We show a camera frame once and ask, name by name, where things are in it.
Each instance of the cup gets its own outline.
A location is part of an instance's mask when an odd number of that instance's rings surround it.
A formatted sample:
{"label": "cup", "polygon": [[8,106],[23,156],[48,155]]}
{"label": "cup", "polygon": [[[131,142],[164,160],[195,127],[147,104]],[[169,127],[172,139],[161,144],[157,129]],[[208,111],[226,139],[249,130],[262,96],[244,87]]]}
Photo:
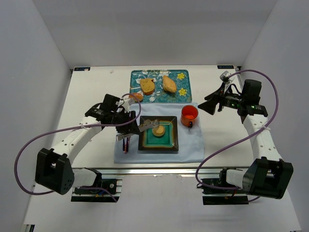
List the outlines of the cup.
{"label": "cup", "polygon": [[197,120],[198,110],[192,105],[186,105],[182,109],[181,122],[188,128],[192,128]]}

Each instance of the white table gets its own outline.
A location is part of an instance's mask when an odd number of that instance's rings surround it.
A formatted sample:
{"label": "white table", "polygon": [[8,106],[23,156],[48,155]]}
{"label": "white table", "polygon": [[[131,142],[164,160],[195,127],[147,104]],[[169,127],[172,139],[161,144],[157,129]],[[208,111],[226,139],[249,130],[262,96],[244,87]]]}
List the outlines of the white table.
{"label": "white table", "polygon": [[[91,67],[88,72],[73,72],[72,81],[62,112],[59,128],[77,125],[84,113],[101,102],[106,93],[122,96],[129,91],[132,70],[187,69],[190,75],[193,102],[221,84],[224,70],[216,66],[143,66]],[[205,139],[205,156],[247,136],[236,110],[225,108],[214,116],[199,111]],[[67,133],[56,135],[55,143]],[[73,163],[74,167],[195,167],[198,164],[114,164],[115,128],[105,128]],[[250,166],[253,161],[248,141],[211,159],[205,166]],[[46,191],[37,185],[36,192]],[[259,199],[249,205],[203,205],[200,189],[193,176],[127,175],[123,179],[118,203],[71,202],[71,191],[32,196],[25,224],[35,224],[34,232],[54,231],[272,231],[299,230],[297,217],[286,191],[283,199]]]}
{"label": "white table", "polygon": [[[217,66],[129,66],[91,67],[89,71],[74,71],[59,122],[59,128],[78,125],[85,112],[95,103],[102,102],[106,93],[122,96],[129,92],[132,70],[186,69],[189,71],[193,102],[202,103],[204,97],[213,93],[221,85],[219,76],[225,70]],[[214,116],[199,110],[199,117],[205,140],[205,157],[248,134],[241,124],[236,110],[225,108]],[[55,136],[60,142],[69,132]],[[197,167],[198,163],[187,164],[114,164],[113,153],[115,128],[105,128],[79,153],[73,167],[121,168],[121,167]],[[222,167],[250,166],[253,161],[249,141],[245,141],[209,160],[205,166]]]}

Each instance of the tray with floral pattern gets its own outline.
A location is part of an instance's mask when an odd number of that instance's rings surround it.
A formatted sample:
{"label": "tray with floral pattern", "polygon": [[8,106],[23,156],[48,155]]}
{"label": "tray with floral pattern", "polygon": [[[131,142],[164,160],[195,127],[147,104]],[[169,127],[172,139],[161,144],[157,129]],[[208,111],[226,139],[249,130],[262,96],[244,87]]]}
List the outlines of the tray with floral pattern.
{"label": "tray with floral pattern", "polygon": [[[162,87],[163,76],[166,75],[176,83],[176,93],[166,92]],[[192,102],[192,93],[188,70],[134,70],[131,73],[130,93],[140,93],[140,80],[152,78],[155,84],[155,91],[151,95],[144,95],[141,103]]]}

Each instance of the toast slice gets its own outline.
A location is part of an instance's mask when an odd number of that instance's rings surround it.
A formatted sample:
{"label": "toast slice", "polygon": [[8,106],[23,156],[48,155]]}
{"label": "toast slice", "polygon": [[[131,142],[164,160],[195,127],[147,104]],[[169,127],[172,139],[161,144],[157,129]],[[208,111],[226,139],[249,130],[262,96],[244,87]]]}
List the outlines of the toast slice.
{"label": "toast slice", "polygon": [[145,95],[151,95],[155,91],[155,84],[152,78],[140,80],[140,87]]}
{"label": "toast slice", "polygon": [[176,83],[168,76],[163,76],[163,89],[167,92],[176,93]]}

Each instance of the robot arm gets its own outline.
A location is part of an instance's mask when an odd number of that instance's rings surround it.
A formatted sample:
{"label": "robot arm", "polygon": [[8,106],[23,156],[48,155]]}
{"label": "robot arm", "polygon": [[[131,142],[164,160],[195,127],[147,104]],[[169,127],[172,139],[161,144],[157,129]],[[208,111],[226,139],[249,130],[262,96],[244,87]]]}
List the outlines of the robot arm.
{"label": "robot arm", "polygon": [[[72,169],[71,164],[85,145],[103,129],[104,125],[120,125],[135,118],[135,111],[129,111],[133,99],[121,100],[106,94],[99,108],[93,106],[85,113],[80,129],[73,130],[64,140],[51,149],[41,149],[37,156],[35,181],[61,195],[70,188],[100,185],[101,173],[94,169]],[[116,126],[117,140],[139,134],[150,127],[157,127],[158,121],[138,126],[136,121]]]}
{"label": "robot arm", "polygon": [[[209,114],[215,113],[219,103],[219,112],[224,107],[237,109],[237,113],[248,134],[265,127],[268,121],[267,111],[259,105],[261,82],[245,80],[242,93],[235,94],[231,89],[231,81],[224,72],[220,79],[220,88],[205,97],[206,102],[198,107]],[[250,139],[254,162],[247,171],[235,168],[224,168],[220,173],[221,187],[237,186],[248,195],[281,199],[293,173],[291,163],[286,163],[277,152],[270,131],[265,128]]]}

